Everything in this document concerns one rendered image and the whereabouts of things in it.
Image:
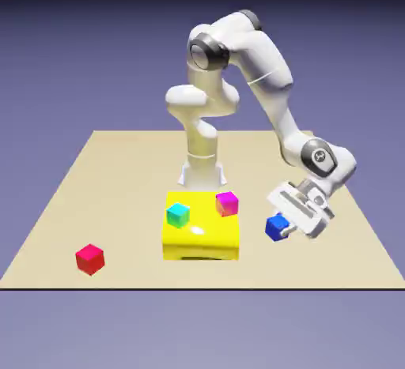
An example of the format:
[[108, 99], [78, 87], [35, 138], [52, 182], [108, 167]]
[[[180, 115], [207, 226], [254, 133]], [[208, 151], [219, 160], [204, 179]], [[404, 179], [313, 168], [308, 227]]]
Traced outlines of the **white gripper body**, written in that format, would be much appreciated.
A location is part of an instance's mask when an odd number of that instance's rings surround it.
[[268, 194], [267, 200], [274, 206], [274, 215], [281, 213], [309, 238], [316, 238], [328, 225], [327, 200], [314, 186], [305, 194], [284, 182]]

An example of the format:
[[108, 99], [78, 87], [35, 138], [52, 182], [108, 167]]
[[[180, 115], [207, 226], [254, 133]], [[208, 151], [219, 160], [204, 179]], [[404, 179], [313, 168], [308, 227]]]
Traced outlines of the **small blue cube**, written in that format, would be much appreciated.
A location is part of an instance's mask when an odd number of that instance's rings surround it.
[[289, 221], [281, 214], [277, 213], [269, 217], [266, 222], [265, 233], [275, 242], [287, 237], [281, 237], [280, 231], [290, 225]]

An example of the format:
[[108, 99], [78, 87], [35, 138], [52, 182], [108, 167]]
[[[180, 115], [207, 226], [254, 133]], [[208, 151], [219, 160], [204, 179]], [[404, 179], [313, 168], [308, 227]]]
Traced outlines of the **small red cube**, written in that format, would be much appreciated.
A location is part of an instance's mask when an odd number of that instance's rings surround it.
[[75, 254], [77, 267], [92, 276], [105, 265], [104, 252], [99, 247], [89, 243]]

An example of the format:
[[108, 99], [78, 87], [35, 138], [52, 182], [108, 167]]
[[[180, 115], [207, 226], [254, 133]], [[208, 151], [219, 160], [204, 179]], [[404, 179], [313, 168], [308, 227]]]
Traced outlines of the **small magenta cube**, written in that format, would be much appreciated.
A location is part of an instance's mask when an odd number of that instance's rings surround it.
[[222, 217], [238, 214], [239, 198], [232, 192], [222, 192], [215, 195], [216, 210]]

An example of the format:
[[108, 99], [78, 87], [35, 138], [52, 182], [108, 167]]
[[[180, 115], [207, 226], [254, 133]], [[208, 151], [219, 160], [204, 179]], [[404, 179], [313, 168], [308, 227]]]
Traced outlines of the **large yellow box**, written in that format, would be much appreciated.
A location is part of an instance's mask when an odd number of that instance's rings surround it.
[[[163, 259], [237, 260], [240, 249], [238, 214], [222, 217], [216, 210], [216, 192], [167, 193], [161, 242]], [[182, 228], [169, 225], [166, 209], [175, 203], [190, 207], [190, 220]]]

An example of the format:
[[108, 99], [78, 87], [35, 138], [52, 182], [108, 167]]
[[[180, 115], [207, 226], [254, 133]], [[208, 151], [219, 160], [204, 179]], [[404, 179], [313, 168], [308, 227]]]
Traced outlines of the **small cyan cube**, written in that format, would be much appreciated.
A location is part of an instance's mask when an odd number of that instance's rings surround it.
[[182, 228], [190, 220], [190, 207], [175, 203], [166, 209], [166, 220], [169, 225], [175, 228]]

